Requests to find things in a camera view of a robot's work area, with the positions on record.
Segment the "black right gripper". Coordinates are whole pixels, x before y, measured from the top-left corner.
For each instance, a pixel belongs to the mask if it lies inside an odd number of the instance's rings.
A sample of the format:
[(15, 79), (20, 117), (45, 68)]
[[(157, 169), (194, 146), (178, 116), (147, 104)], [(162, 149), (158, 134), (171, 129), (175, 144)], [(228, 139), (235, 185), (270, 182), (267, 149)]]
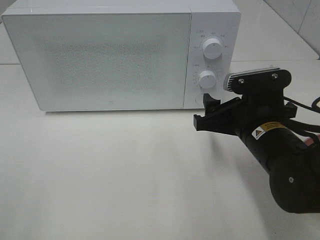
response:
[(204, 93), (203, 105), (204, 116), (193, 116), (193, 126), (197, 131), (238, 137), (260, 124), (292, 119), (298, 110), (293, 103), (284, 103), (282, 91), (245, 94), (224, 103)]

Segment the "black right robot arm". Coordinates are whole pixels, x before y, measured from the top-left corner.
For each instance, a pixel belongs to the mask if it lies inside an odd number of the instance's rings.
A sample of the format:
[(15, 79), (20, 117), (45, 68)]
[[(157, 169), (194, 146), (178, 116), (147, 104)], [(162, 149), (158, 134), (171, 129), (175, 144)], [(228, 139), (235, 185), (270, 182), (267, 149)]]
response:
[[(320, 211), (320, 141), (310, 125), (294, 121), (297, 108), (282, 92), (244, 94), (227, 102), (203, 95), (204, 116), (197, 131), (237, 136), (269, 175), (271, 194), (289, 213)], [(309, 136), (306, 144), (301, 136)]]

